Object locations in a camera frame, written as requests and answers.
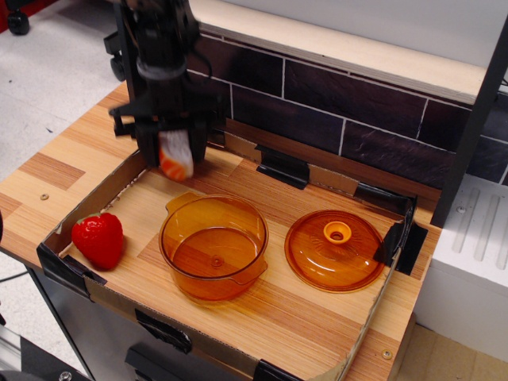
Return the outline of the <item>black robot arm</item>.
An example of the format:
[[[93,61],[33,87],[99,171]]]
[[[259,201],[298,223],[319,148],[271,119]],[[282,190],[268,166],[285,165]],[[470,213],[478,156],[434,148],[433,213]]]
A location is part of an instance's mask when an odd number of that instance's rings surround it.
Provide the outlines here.
[[[195,48],[200,25],[188,1],[116,1],[129,102],[110,110],[114,132],[137,141],[150,167],[161,164],[163,146],[192,164],[205,157],[208,134],[225,122],[226,100],[209,76],[195,79],[188,57],[210,67]]]

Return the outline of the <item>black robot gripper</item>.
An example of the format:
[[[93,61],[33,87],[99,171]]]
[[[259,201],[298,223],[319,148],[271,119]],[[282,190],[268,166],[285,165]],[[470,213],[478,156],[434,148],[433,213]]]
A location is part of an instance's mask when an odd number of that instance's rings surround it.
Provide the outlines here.
[[[149,167],[159,167],[159,137],[156,123],[164,129],[185,129],[194,162],[204,160],[207,126],[226,122],[225,87],[209,76],[186,73],[170,81],[128,83],[129,101],[109,111],[117,136],[136,138],[141,155]]]

